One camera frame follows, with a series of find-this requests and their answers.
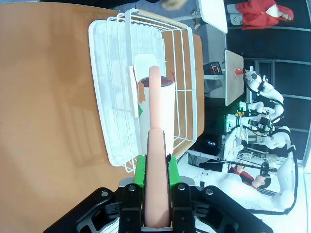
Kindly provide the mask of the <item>person left hand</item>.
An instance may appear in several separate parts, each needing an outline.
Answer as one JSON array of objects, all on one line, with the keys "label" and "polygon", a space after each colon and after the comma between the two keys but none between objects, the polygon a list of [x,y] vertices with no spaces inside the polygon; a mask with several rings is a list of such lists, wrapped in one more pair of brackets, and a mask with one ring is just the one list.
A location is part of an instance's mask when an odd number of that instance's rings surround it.
[{"label": "person left hand", "polygon": [[187,3],[187,0],[161,0],[160,5],[167,11],[179,10]]}]

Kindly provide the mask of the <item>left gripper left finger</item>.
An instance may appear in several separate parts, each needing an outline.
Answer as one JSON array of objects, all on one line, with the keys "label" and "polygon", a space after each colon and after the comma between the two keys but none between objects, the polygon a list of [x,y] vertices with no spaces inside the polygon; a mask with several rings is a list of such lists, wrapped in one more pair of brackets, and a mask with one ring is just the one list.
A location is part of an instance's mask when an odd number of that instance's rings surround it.
[{"label": "left gripper left finger", "polygon": [[138,156],[135,176],[116,191],[100,187],[48,227],[46,233],[139,233],[146,157]]}]

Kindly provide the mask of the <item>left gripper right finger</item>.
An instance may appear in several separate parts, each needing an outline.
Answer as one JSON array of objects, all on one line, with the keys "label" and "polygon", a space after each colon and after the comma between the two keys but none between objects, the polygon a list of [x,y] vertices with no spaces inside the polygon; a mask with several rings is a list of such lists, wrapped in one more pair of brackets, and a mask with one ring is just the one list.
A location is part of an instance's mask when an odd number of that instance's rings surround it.
[{"label": "left gripper right finger", "polygon": [[169,157],[169,184],[174,233],[202,232],[196,227],[196,220],[216,233],[273,231],[219,188],[212,185],[197,188],[193,184],[182,182],[175,156]]}]

